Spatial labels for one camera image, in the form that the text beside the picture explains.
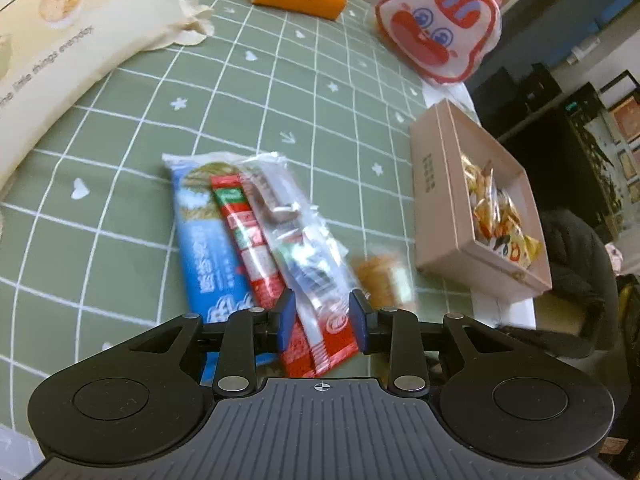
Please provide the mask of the yellow mushroom panda snack bag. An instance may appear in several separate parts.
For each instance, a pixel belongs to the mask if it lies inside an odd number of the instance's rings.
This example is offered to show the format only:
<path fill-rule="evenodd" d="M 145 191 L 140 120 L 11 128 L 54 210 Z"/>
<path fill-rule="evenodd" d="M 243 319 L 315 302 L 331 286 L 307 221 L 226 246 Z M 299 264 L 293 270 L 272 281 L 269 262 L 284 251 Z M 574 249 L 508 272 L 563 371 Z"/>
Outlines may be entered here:
<path fill-rule="evenodd" d="M 511 196 L 497 186 L 492 162 L 481 167 L 465 154 L 461 162 L 475 238 L 494 254 L 528 269 L 540 253 L 541 241 L 524 232 Z"/>

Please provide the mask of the long red snack packet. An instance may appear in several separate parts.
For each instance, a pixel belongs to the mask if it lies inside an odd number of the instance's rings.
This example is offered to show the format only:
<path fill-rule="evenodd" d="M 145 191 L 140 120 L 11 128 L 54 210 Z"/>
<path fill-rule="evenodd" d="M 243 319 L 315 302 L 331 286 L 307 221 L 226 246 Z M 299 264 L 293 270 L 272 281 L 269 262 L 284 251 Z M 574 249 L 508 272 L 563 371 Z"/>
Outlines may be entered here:
<path fill-rule="evenodd" d="M 262 227 L 244 193 L 239 174 L 210 178 L 214 199 L 235 240 L 257 307 L 270 310 L 285 291 L 285 280 L 274 260 Z M 288 346 L 279 352 L 285 374 L 291 377 L 319 377 L 357 354 L 349 322 L 342 323 L 329 342 L 312 348 L 299 320 L 293 323 Z"/>

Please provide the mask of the blue snack packet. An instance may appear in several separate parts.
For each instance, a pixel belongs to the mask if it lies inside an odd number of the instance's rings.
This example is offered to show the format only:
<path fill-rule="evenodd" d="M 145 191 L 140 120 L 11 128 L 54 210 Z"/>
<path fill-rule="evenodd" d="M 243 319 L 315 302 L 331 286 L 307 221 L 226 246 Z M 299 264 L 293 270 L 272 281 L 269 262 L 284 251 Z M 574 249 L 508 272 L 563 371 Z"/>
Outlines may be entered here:
<path fill-rule="evenodd" d="M 200 320 L 192 359 L 203 368 L 210 352 L 218 354 L 212 388 L 229 399 L 257 390 L 256 358 L 285 349 L 295 321 L 295 300 L 286 289 L 274 308 L 256 306 L 235 240 L 214 199 L 210 178 L 241 175 L 243 159 L 227 152 L 163 156 L 174 185 L 186 293 Z"/>

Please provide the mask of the green grid tablecloth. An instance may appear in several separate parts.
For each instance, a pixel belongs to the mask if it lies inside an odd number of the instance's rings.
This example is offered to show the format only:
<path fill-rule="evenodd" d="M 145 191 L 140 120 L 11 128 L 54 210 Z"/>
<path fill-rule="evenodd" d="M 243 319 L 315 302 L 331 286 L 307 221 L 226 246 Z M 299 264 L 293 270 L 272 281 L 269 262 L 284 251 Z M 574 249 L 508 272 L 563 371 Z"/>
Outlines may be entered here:
<path fill-rule="evenodd" d="M 186 310 L 163 154 L 285 156 L 350 254 L 414 254 L 417 76 L 349 0 L 322 21 L 198 0 L 213 36 L 98 80 L 25 158 L 1 212 L 1 422 L 43 378 Z"/>

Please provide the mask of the pink cardboard box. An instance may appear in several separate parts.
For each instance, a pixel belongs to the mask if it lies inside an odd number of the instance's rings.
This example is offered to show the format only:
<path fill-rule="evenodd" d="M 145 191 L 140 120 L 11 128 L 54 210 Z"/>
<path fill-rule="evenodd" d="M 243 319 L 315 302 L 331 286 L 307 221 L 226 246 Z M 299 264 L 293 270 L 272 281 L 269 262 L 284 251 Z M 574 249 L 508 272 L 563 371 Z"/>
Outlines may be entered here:
<path fill-rule="evenodd" d="M 409 128 L 414 189 L 414 262 L 507 302 L 542 295 L 552 287 L 547 251 L 524 269 L 476 239 L 462 157 L 491 162 L 523 221 L 523 231 L 541 242 L 544 232 L 525 169 L 486 130 L 453 102 L 431 106 Z"/>

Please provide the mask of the clear wrapped biscuit stack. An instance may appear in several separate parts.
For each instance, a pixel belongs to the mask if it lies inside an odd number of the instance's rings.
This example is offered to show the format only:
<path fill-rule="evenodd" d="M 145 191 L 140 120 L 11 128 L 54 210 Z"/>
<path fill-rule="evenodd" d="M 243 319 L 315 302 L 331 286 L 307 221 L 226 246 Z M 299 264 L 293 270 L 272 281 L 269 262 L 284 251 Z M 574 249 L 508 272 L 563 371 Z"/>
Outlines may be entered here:
<path fill-rule="evenodd" d="M 416 313 L 416 296 L 409 270 L 393 252 L 352 259 L 361 288 L 374 310 L 399 309 Z"/>

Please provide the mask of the clear wrapped dark snack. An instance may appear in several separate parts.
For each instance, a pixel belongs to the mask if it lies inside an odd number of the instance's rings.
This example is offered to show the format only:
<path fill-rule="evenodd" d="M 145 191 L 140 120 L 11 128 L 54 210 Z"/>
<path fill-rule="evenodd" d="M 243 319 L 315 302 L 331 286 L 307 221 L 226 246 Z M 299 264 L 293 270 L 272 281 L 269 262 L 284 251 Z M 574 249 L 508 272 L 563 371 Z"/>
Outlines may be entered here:
<path fill-rule="evenodd" d="M 239 168 L 245 194 L 288 285 L 316 310 L 344 307 L 352 289 L 349 270 L 285 157 L 261 154 L 241 160 Z"/>

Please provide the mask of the cream cartoon canvas bag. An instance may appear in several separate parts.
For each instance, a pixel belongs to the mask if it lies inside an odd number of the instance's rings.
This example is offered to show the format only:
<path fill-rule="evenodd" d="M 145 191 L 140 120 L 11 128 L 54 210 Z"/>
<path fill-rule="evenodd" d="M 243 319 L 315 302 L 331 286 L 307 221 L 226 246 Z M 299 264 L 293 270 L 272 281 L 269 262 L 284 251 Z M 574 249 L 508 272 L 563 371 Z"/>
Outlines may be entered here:
<path fill-rule="evenodd" d="M 199 44 L 212 14 L 198 0 L 1 0 L 1 181 L 110 70 Z"/>

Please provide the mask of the rabbit face snack bag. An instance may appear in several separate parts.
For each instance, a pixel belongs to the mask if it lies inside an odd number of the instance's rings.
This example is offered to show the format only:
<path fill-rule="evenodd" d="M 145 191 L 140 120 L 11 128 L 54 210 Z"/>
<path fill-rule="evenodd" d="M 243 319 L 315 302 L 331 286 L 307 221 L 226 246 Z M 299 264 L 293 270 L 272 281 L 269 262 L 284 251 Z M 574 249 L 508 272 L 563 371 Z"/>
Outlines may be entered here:
<path fill-rule="evenodd" d="M 374 15 L 387 44 L 435 84 L 467 80 L 501 35 L 497 0 L 378 0 Z"/>

